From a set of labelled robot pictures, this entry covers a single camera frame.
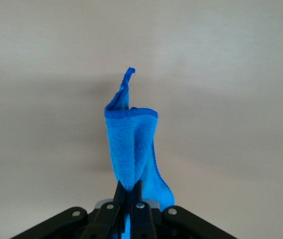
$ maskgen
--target white wall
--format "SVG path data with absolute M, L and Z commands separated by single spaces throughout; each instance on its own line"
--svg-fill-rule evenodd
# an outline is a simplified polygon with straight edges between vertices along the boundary
M 159 113 L 176 203 L 283 238 L 283 1 L 0 1 L 0 239 L 113 196 L 104 106 Z

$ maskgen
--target blue microfiber cloth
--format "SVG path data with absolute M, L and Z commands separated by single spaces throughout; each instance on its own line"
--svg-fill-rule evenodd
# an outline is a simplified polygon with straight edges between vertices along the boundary
M 158 201 L 164 210 L 174 205 L 174 197 L 156 165 L 153 138 L 158 114 L 147 108 L 129 109 L 128 84 L 134 72 L 134 68 L 128 68 L 120 90 L 105 108 L 113 169 L 127 191 L 142 180 L 142 198 Z

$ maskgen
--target screw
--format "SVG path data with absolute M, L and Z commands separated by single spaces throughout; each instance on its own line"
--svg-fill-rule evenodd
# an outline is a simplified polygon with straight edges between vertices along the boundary
M 75 212 L 73 212 L 72 216 L 78 217 L 80 214 L 81 214 L 80 211 L 75 211 Z
M 107 208 L 107 209 L 113 209 L 113 208 L 114 208 L 114 205 L 113 205 L 113 204 L 108 204 L 108 205 L 106 206 L 106 208 Z
M 137 203 L 136 207 L 139 208 L 139 209 L 142 209 L 142 208 L 145 207 L 145 204 L 144 203 Z
M 169 215 L 176 215 L 177 214 L 177 210 L 175 208 L 169 208 L 168 209 L 168 214 Z

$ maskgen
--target black metal bracket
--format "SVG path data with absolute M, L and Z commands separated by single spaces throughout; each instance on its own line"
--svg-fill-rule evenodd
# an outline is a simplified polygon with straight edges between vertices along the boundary
M 118 182 L 113 199 L 103 200 L 87 214 L 73 207 L 11 239 L 121 239 L 126 219 L 131 239 L 236 239 L 179 206 L 166 208 L 142 199 L 142 182 L 131 192 Z

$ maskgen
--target gray surface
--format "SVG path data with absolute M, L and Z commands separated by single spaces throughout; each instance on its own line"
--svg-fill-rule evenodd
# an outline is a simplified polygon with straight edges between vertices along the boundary
M 135 67 L 178 205 L 283 238 L 283 1 L 0 1 L 0 239 L 113 196 L 104 106 Z

